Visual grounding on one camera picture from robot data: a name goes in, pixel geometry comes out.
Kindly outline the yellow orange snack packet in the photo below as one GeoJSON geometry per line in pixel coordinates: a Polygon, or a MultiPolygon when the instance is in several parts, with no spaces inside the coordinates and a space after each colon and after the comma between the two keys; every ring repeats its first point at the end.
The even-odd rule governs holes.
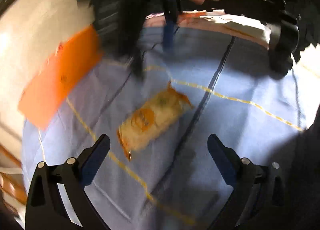
{"type": "Polygon", "coordinates": [[[131,160],[133,152],[145,149],[192,108],[189,98],[169,82],[166,89],[147,100],[118,127],[117,138],[126,158],[131,160]]]}

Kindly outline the orange storage box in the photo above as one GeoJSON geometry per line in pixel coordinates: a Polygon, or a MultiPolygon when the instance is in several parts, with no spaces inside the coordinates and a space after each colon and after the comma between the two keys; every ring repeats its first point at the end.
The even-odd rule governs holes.
{"type": "Polygon", "coordinates": [[[22,92],[18,110],[40,130],[49,125],[62,102],[102,59],[93,25],[59,44],[22,92]]]}

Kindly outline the light blue striped tablecloth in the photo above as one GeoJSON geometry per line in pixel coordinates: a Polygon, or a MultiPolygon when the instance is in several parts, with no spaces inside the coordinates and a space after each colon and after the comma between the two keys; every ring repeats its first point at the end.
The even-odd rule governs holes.
{"type": "Polygon", "coordinates": [[[161,28],[144,30],[143,79],[106,56],[80,75],[46,128],[25,121],[26,188],[39,162],[61,164],[106,134],[110,151],[85,192],[111,229],[205,229],[232,191],[208,152],[211,134],[254,163],[287,170],[292,150],[276,152],[306,127],[303,72],[276,74],[265,47],[211,30],[179,28],[170,53],[161,42],[161,28]],[[191,109],[126,158],[117,129],[168,85],[191,109]]]}

